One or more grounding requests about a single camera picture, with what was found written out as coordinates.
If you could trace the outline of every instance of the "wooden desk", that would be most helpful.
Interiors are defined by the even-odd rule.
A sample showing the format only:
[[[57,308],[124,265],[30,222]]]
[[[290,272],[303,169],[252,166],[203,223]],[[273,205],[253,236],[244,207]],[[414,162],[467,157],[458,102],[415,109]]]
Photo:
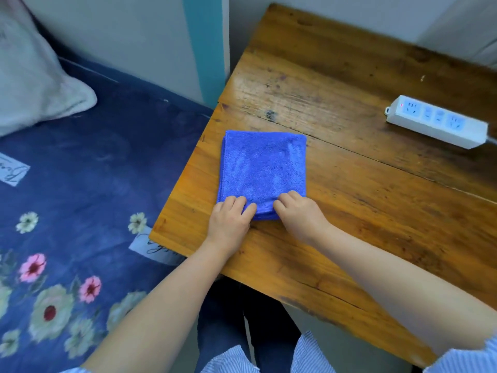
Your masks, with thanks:
[[[497,308],[497,147],[473,150],[385,122],[400,94],[491,122],[489,70],[279,5],[245,50],[151,234],[186,256],[203,241],[227,129],[308,136],[308,196],[354,236]],[[223,273],[414,364],[429,348],[280,222],[253,222]]]

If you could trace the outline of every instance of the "folded towel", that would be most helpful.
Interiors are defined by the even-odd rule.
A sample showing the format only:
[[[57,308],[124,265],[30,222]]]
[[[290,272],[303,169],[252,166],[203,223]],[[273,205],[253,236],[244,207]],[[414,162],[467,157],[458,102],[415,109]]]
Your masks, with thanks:
[[[305,135],[226,131],[221,147],[218,201],[245,196],[257,204],[254,220],[275,220],[273,202],[282,192],[306,196]]]

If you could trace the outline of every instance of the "blue bedsheet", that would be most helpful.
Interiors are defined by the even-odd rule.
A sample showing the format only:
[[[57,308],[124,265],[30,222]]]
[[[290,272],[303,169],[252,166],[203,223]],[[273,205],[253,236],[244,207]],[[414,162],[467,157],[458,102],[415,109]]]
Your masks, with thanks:
[[[172,271],[128,247],[153,225],[208,121],[66,70],[98,104],[0,139],[1,153],[31,166],[17,187],[0,182],[2,372],[78,366]]]

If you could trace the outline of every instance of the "left hand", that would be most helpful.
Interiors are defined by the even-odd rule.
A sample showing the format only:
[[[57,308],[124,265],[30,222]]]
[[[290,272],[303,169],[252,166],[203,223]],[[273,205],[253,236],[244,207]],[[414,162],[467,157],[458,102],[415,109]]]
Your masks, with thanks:
[[[252,203],[242,213],[246,201],[244,196],[229,196],[212,210],[205,241],[221,249],[227,257],[239,249],[257,211],[257,205]]]

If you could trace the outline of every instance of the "label on bedsheet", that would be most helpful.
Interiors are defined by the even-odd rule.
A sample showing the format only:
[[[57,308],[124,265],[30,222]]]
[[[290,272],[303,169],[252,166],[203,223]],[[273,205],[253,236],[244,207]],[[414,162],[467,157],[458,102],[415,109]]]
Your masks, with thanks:
[[[16,187],[30,168],[31,166],[0,153],[0,181],[3,183]]]
[[[167,264],[168,266],[177,266],[183,262],[186,258],[183,255],[175,253],[158,243],[155,243],[149,239],[149,234],[152,228],[148,226],[139,233],[131,245],[130,250],[133,250],[144,257],[152,259],[153,261]]]

